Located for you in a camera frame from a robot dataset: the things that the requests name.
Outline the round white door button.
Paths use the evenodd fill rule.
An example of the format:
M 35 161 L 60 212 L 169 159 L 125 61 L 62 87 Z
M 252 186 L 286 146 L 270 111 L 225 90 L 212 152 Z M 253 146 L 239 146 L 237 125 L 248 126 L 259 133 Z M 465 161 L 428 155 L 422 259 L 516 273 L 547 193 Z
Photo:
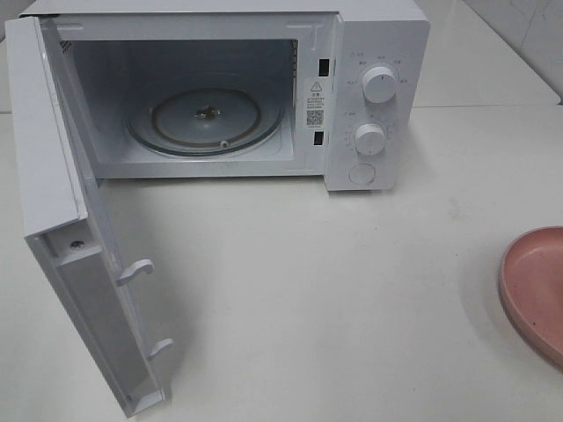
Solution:
M 369 185 L 374 182 L 376 170 L 370 164 L 357 164 L 348 173 L 349 180 L 356 185 Z

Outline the white microwave knob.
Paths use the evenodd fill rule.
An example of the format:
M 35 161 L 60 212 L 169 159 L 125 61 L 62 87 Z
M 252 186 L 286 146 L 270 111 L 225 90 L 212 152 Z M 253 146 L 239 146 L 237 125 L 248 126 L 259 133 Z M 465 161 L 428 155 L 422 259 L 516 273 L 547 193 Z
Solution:
M 386 133 L 378 124 L 363 124 L 355 131 L 355 148 L 361 155 L 377 155 L 385 149 L 386 143 Z
M 378 63 L 362 73 L 361 84 L 363 96 L 369 103 L 382 104 L 396 94 L 397 72 L 389 64 Z

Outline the white microwave door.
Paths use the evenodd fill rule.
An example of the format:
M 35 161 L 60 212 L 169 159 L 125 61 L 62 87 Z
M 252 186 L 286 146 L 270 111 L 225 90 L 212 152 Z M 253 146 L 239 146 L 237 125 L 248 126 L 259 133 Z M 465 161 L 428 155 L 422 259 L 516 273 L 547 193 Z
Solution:
M 153 263 L 126 265 L 87 156 L 84 96 L 50 18 L 5 25 L 24 238 L 127 417 L 165 400 L 131 281 Z

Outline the pink round plate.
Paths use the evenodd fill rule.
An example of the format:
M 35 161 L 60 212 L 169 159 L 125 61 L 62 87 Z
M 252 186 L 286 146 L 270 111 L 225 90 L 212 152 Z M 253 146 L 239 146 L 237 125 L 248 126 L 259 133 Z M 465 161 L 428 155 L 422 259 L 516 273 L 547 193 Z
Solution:
M 499 271 L 501 304 L 523 339 L 562 367 L 562 228 L 531 230 L 505 250 Z

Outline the glass microwave turntable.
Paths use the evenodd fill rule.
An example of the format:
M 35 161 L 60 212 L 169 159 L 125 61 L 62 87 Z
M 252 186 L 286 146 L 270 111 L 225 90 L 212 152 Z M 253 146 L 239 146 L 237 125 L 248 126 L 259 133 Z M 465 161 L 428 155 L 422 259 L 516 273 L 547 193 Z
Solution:
M 262 142 L 281 124 L 283 103 L 234 88 L 196 88 L 146 100 L 127 120 L 149 149 L 172 156 L 220 156 Z

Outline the white microwave oven body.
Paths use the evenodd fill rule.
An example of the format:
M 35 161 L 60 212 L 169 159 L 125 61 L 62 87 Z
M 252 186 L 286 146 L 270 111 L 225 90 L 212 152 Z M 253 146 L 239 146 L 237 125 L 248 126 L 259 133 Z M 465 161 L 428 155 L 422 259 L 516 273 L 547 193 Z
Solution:
M 430 30 L 413 1 L 37 1 L 25 17 L 52 19 L 74 50 L 96 178 L 320 176 L 330 191 L 395 183 Z M 361 77 L 378 63 L 395 69 L 397 90 L 371 104 Z M 220 87 L 280 100 L 281 124 L 250 148 L 206 157 L 160 153 L 128 131 L 146 100 Z M 365 156 L 355 131 L 370 123 L 387 143 Z M 373 183 L 349 180 L 357 164 L 375 168 Z

